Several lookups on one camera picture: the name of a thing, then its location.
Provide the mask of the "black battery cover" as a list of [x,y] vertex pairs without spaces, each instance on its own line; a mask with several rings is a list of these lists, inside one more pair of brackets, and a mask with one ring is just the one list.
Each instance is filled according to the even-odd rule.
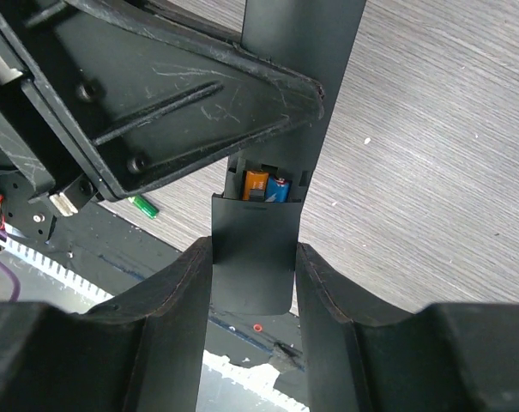
[[212,196],[215,309],[260,316],[289,312],[302,208],[301,202]]

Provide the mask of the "orange battery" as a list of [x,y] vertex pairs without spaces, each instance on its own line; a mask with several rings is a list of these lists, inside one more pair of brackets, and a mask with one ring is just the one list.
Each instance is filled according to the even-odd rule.
[[269,174],[263,171],[247,171],[244,179],[242,199],[244,201],[263,202]]

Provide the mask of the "black remote control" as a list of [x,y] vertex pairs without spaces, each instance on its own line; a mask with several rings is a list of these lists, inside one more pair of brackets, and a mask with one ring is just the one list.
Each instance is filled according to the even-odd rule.
[[275,113],[289,124],[229,157],[224,197],[240,199],[246,171],[263,170],[289,181],[289,201],[305,200],[364,9],[363,1],[247,2],[241,44],[290,76],[274,81]]

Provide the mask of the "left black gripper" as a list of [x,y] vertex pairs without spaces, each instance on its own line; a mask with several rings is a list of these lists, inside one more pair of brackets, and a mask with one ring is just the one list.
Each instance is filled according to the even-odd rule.
[[36,197],[84,174],[113,199],[113,152],[100,150],[113,127],[113,3],[0,1],[0,37],[22,78],[0,85],[0,111],[25,148],[12,158]]

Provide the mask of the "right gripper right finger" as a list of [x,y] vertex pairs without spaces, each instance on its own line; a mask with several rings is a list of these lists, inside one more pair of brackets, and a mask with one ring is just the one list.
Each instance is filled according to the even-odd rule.
[[313,411],[519,411],[519,305],[435,303],[406,312],[296,257]]

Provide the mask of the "blue battery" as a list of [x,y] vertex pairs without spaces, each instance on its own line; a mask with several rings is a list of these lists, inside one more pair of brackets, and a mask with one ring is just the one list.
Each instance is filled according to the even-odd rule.
[[270,176],[268,179],[265,202],[266,203],[285,203],[291,188],[291,182],[286,179]]

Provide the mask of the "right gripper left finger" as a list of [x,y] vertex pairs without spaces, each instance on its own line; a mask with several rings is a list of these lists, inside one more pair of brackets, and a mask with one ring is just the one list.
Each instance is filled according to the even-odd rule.
[[83,314],[0,302],[0,411],[192,411],[212,284],[202,237]]

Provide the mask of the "green battery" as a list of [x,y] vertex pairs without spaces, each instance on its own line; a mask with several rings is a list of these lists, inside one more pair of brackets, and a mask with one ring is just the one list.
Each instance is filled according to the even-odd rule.
[[143,196],[137,195],[129,197],[128,201],[149,219],[155,219],[159,214],[159,210]]

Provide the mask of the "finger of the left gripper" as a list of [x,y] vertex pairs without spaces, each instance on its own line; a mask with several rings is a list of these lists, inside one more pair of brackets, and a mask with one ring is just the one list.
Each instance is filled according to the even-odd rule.
[[113,3],[113,199],[159,188],[289,123],[275,113],[290,76],[221,27],[171,3]]

